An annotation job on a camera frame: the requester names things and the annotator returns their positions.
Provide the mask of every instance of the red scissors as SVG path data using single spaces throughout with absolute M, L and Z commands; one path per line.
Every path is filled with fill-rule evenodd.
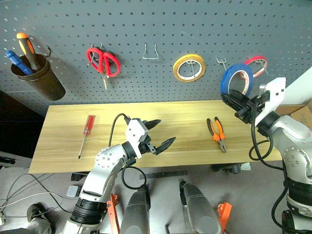
M 119 74 L 120 72 L 120 63 L 118 59 L 112 55 L 111 53 L 108 52 L 103 52 L 97 47 L 91 47 L 87 50 L 86 56 L 89 60 L 89 62 L 92 64 L 92 66 L 102 74 L 103 77 L 103 82 L 105 89 L 107 90 L 107 78 L 109 77 L 115 77 Z M 110 69 L 110 60 L 113 61 L 114 64 L 116 64 L 117 71 L 115 73 L 111 73 Z

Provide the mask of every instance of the pen holder cup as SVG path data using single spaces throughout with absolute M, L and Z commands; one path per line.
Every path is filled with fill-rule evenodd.
M 29 67 L 30 63 L 25 55 L 20 57 Z M 55 76 L 51 69 L 49 61 L 40 54 L 36 54 L 37 61 L 41 66 L 41 69 L 37 72 L 26 76 L 19 67 L 12 64 L 11 71 L 20 80 L 26 82 L 33 87 L 38 93 L 49 101 L 56 101 L 61 99 L 66 91 L 58 78 Z

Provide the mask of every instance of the robotic arm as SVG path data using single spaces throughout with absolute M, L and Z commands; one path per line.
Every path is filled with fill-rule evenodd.
M 237 118 L 252 124 L 252 130 L 257 126 L 258 132 L 269 137 L 282 155 L 285 190 L 272 209 L 274 222 L 283 229 L 283 233 L 312 233 L 312 131 L 290 116 L 281 117 L 274 111 L 283 100 L 284 80 L 277 78 L 271 81 L 261 95 L 252 99 L 236 90 L 221 96 L 236 110 Z M 287 190 L 289 210 L 283 212 L 281 225 L 274 213 Z
M 98 152 L 94 168 L 83 184 L 79 200 L 65 224 L 63 234 L 98 234 L 106 214 L 106 202 L 110 199 L 118 172 L 123 167 L 133 165 L 135 158 L 141 158 L 144 153 L 160 154 L 175 140 L 175 137 L 168 139 L 155 148 L 150 143 L 148 130 L 159 124 L 160 120 L 146 122 L 139 118 L 125 117 L 125 121 L 128 124 L 125 133 L 127 141 Z

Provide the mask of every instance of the scissors blade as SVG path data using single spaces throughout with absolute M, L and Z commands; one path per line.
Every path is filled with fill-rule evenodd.
M 92 57 L 91 57 L 91 61 L 89 61 L 89 63 L 87 63 L 87 67 L 88 67 L 90 64 L 93 63 L 94 55 L 95 55 L 95 53 L 93 52 L 93 53 L 92 53 Z
M 104 83 L 105 90 L 107 90 L 107 83 L 108 83 L 107 75 L 102 75 L 102 78 L 103 78 L 103 83 Z

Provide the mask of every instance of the scissors handle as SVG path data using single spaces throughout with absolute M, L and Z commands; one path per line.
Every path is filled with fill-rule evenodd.
M 92 61 L 90 53 L 98 54 L 98 66 L 96 66 L 95 63 Z M 91 65 L 94 67 L 94 69 L 96 69 L 100 73 L 104 72 L 104 69 L 103 69 L 103 52 L 100 49 L 98 49 L 96 47 L 89 48 L 89 49 L 87 49 L 86 56 L 87 56 L 87 59 L 89 60 L 89 62 L 91 63 Z
M 120 63 L 117 60 L 117 58 L 114 55 L 110 54 L 110 53 L 104 52 L 103 53 L 103 59 L 104 59 L 104 62 L 105 62 L 106 75 L 108 75 L 109 77 L 117 76 L 119 74 L 119 72 L 120 72 Z M 112 60 L 116 64 L 117 71 L 115 73 L 111 73 L 109 60 Z

